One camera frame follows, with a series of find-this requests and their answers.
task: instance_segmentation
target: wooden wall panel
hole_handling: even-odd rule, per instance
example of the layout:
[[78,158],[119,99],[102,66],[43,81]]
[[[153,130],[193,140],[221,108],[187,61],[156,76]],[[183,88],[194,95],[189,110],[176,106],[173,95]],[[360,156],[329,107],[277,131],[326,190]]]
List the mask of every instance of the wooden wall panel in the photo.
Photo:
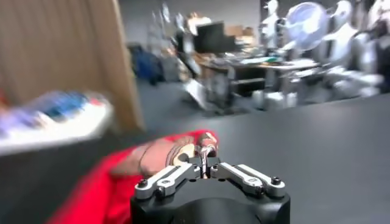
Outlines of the wooden wall panel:
[[0,0],[1,85],[15,103],[47,91],[110,93],[126,129],[142,126],[113,0]]
[[98,55],[101,56],[101,62],[106,72],[106,81],[115,96],[113,99],[115,107],[121,117],[126,117],[126,114],[131,113],[131,116],[127,116],[127,119],[121,120],[121,122],[126,125],[143,127],[142,119],[130,118],[141,117],[141,111],[137,106],[139,104],[137,86],[129,64],[130,54],[127,53],[124,44],[124,28],[118,3],[115,0],[88,0],[88,2],[99,46]]

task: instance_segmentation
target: red clothing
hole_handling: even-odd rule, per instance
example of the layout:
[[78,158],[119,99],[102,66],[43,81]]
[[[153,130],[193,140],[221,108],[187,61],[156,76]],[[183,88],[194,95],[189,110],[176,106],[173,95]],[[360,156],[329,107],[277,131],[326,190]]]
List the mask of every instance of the red clothing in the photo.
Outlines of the red clothing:
[[[182,136],[193,136],[197,141],[200,134],[208,130],[199,130],[165,139],[175,141]],[[135,147],[111,154],[104,158],[71,193],[65,204],[51,217],[49,224],[122,224],[130,223],[130,198],[141,176],[113,177],[110,170]]]

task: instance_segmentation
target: white robot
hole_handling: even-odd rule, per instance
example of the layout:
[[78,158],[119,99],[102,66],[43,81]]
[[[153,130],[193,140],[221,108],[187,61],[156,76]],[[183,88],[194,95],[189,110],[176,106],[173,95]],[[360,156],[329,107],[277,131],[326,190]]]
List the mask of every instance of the white robot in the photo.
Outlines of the white robot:
[[275,49],[277,47],[278,36],[276,32],[276,24],[279,19],[277,15],[278,1],[270,0],[265,6],[268,10],[268,17],[263,21],[262,36],[264,36],[264,45],[267,48]]
[[375,40],[351,26],[353,8],[349,1],[337,3],[330,21],[333,32],[313,49],[313,58],[326,68],[325,78],[335,99],[368,97],[379,93],[383,77],[377,73]]

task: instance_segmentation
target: screw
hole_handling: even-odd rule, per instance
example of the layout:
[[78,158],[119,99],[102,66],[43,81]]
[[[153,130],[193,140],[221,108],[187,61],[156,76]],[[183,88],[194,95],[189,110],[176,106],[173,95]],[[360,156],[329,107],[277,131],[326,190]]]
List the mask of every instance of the screw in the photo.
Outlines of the screw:
[[256,195],[262,195],[264,193],[264,188],[256,187],[255,193]]
[[138,183],[138,187],[146,187],[147,186],[147,180],[146,179],[142,179],[139,183]]
[[165,188],[159,187],[159,188],[156,190],[156,197],[157,197],[157,198],[162,198],[162,197],[164,197],[164,195],[165,195]]
[[279,177],[272,177],[271,178],[271,184],[273,185],[279,185],[282,182],[282,180]]

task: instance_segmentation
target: table surface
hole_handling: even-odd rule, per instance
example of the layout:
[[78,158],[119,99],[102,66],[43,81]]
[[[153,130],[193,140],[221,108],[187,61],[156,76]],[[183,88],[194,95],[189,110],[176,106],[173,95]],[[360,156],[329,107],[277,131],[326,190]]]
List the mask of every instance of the table surface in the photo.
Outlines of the table surface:
[[[202,119],[172,124],[145,135],[103,139],[68,151],[45,150],[32,156],[52,158],[51,165],[45,165],[50,171],[18,201],[6,220],[41,221],[66,197],[77,177],[114,149],[209,128],[221,140],[222,160],[282,178],[292,198],[291,223],[388,223],[389,101],[390,95],[382,95],[271,113]],[[20,166],[25,160],[0,158],[0,170],[3,171],[3,163],[11,166],[13,162],[19,172],[28,171],[25,165]],[[42,204],[39,208],[33,206],[38,200]]]
[[[291,63],[290,65],[266,65],[264,63],[259,64],[231,64],[234,68],[261,68],[261,69],[275,69],[279,71],[292,71],[292,70],[302,70],[302,69],[310,69],[315,68],[319,66],[319,63],[316,63],[313,60],[300,58],[298,60],[294,61],[288,61]],[[201,66],[204,66],[206,68],[210,69],[220,69],[220,70],[227,70],[229,67],[226,65],[216,65],[214,63],[210,63],[209,61],[202,62],[200,64]]]

